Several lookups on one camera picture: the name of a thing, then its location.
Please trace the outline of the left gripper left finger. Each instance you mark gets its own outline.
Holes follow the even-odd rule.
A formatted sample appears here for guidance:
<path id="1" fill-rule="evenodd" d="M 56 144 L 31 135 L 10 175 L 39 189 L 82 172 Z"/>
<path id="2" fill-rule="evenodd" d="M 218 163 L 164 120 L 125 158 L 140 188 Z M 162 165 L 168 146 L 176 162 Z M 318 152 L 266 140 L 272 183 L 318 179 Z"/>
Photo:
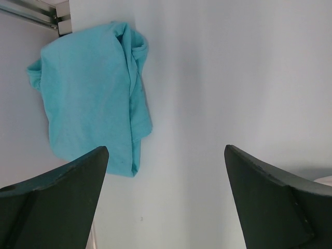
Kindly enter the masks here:
<path id="1" fill-rule="evenodd" d="M 85 248 L 108 159 L 100 146 L 1 188 L 1 248 Z"/>

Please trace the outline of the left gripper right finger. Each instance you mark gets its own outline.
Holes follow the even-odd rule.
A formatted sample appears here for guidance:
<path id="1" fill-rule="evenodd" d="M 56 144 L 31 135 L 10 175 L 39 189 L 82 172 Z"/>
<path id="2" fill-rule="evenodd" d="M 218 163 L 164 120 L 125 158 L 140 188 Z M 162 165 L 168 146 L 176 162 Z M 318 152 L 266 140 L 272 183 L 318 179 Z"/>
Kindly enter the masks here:
<path id="1" fill-rule="evenodd" d="M 233 145 L 224 157 L 247 248 L 331 248 L 331 186 Z"/>

